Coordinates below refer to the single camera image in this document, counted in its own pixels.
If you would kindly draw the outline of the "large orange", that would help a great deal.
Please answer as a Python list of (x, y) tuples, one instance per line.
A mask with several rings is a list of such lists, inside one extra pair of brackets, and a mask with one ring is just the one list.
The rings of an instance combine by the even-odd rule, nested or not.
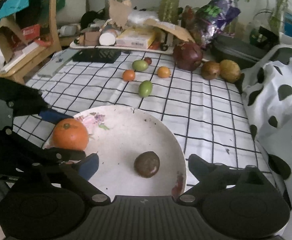
[(89, 142), (86, 127), (76, 119), (61, 120), (53, 130), (52, 143), (57, 148), (83, 151)]

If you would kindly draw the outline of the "small orange fruit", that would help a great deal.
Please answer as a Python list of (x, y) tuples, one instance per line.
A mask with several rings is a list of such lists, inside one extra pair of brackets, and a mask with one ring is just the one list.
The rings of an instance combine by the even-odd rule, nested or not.
[(135, 71), (132, 69), (125, 70), (122, 74), (122, 79), (126, 82), (133, 81), (135, 79)]
[(171, 75), (171, 71), (168, 67), (161, 66), (157, 70), (157, 76), (162, 79), (168, 78), (170, 75)]

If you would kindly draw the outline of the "green fruit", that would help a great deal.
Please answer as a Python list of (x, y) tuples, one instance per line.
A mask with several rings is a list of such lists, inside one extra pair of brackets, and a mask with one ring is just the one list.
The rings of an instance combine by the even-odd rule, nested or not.
[(148, 97), (153, 91), (153, 84), (149, 80), (143, 81), (138, 88), (138, 94), (141, 98)]
[(132, 63), (132, 68), (138, 72), (143, 72), (143, 71), (147, 70), (148, 67), (149, 67), (149, 64), (144, 60), (135, 60)]

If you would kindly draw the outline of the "white floral plate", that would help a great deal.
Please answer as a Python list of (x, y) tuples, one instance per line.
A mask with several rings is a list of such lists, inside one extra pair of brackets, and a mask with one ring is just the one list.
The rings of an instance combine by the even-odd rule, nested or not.
[[(160, 120), (137, 108), (94, 107), (74, 115), (88, 133), (86, 155), (95, 153), (99, 167), (89, 179), (111, 199), (115, 196), (173, 196), (184, 193), (187, 168), (184, 153), (173, 133)], [(134, 170), (142, 153), (153, 151), (159, 171), (143, 178)]]

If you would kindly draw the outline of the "wooden chair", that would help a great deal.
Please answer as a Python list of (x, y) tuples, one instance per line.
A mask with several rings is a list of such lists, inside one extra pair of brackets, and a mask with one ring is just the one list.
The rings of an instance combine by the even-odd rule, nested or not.
[(49, 35), (44, 41), (42, 38), (34, 40), (26, 46), (19, 57), (11, 60), (5, 67), (8, 70), (0, 69), (0, 77), (4, 77), (17, 83), (24, 83), (24, 77), (35, 67), (39, 66), (52, 53), (61, 50), (56, 23), (56, 2), (49, 0)]

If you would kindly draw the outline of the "smartphone light blue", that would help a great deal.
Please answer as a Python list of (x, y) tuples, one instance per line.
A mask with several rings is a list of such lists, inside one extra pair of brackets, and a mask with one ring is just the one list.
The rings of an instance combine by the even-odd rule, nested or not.
[(77, 52), (76, 49), (68, 48), (55, 53), (51, 60), (37, 72), (37, 75), (39, 77), (53, 77)]

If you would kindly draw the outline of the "dark passion fruit on plate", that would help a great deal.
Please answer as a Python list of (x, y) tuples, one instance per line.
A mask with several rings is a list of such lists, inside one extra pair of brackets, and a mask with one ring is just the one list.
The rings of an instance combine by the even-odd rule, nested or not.
[(143, 178), (153, 177), (160, 169), (160, 159), (154, 151), (140, 154), (134, 161), (134, 170)]

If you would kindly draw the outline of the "checkered white tablecloth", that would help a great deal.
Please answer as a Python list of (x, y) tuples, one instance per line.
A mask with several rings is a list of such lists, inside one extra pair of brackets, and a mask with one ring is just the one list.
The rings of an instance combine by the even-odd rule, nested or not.
[[(135, 60), (152, 59), (143, 72), (135, 71)], [(157, 76), (159, 67), (171, 75)], [(122, 79), (125, 70), (135, 79)], [(153, 91), (146, 98), (139, 85), (149, 80)], [(221, 79), (204, 80), (199, 71), (178, 69), (168, 55), (123, 52), (114, 63), (68, 62), (53, 77), (39, 77), (33, 70), (25, 77), (27, 86), (38, 89), (54, 109), (67, 115), (104, 105), (139, 108), (161, 120), (174, 133), (185, 156), (197, 154), (211, 163), (232, 168), (256, 165), (271, 182), (273, 175), (254, 143), (249, 122), (235, 85)]]

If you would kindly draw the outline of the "black flat box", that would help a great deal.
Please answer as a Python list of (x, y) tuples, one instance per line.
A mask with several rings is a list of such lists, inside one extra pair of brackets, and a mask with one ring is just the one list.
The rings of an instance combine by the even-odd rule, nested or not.
[(102, 48), (83, 49), (77, 52), (72, 57), (72, 60), (74, 62), (114, 63), (120, 55), (120, 50)]

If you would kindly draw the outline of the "small brown leather case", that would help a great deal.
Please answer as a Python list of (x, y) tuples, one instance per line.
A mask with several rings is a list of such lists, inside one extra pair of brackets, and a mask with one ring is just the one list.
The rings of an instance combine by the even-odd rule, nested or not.
[(98, 46), (101, 33), (99, 31), (89, 31), (84, 33), (84, 46)]

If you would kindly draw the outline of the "white cylinder jar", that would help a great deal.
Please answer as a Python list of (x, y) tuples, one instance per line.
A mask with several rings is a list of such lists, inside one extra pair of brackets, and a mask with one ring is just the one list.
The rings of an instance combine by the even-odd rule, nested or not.
[(101, 46), (113, 46), (116, 43), (116, 38), (119, 32), (115, 29), (106, 29), (101, 32), (99, 44)]

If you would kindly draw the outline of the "yellow passion fruit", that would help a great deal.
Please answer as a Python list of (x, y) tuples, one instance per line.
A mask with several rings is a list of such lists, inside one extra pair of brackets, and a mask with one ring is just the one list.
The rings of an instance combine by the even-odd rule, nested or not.
[(222, 60), (220, 63), (220, 76), (229, 83), (235, 83), (241, 76), (239, 65), (232, 60)]

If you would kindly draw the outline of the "brown passion fruit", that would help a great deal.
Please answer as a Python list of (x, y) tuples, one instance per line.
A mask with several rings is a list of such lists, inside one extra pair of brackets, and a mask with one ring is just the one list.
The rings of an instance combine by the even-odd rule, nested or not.
[(213, 80), (220, 75), (220, 64), (214, 61), (207, 61), (201, 67), (201, 76), (205, 80)]

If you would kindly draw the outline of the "cow print blanket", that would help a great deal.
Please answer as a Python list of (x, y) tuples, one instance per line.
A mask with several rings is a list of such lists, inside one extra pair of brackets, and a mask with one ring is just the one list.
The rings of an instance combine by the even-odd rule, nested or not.
[(237, 88), (253, 139), (291, 206), (282, 237), (292, 239), (292, 44), (273, 47), (243, 70)]

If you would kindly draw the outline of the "small red fruit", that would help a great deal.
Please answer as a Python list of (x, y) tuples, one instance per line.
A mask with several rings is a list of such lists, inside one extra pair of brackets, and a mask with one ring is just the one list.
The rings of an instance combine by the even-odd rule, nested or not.
[(151, 59), (150, 57), (145, 57), (145, 58), (144, 58), (144, 61), (145, 61), (148, 65), (152, 64), (152, 59)]

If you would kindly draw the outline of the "yellow white box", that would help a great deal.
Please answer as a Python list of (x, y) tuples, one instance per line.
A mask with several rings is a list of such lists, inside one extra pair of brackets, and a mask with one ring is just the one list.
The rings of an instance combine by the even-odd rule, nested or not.
[(156, 31), (154, 29), (129, 28), (116, 38), (115, 45), (120, 47), (148, 49), (155, 39)]

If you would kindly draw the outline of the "red dragon fruit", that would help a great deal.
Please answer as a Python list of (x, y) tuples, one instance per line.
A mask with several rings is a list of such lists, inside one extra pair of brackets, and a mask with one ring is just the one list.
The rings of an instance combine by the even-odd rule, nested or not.
[(193, 72), (202, 63), (203, 52), (196, 43), (183, 42), (175, 45), (173, 58), (178, 68)]

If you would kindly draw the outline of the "black zip case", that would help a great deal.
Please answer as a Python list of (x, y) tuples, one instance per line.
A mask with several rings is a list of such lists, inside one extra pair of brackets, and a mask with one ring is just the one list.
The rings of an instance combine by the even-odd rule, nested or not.
[(240, 69), (253, 67), (266, 54), (265, 50), (224, 35), (217, 36), (211, 45), (211, 55), (217, 62), (231, 60), (237, 63)]

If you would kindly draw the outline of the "brown paper envelope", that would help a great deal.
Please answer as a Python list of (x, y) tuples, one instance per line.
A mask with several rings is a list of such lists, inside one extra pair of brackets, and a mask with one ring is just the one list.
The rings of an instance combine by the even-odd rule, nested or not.
[(152, 18), (146, 19), (143, 23), (146, 25), (160, 28), (168, 33), (171, 33), (182, 41), (195, 43), (195, 40), (190, 35), (189, 31), (187, 31), (187, 29), (183, 27), (180, 27), (179, 25), (175, 25), (169, 22), (157, 21)]

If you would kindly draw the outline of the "purple snack bag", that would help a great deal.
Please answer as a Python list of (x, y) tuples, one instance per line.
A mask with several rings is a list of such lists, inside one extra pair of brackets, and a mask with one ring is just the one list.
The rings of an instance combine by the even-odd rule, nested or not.
[(193, 11), (186, 29), (196, 44), (205, 48), (240, 13), (240, 9), (232, 0), (211, 0), (196, 12)]

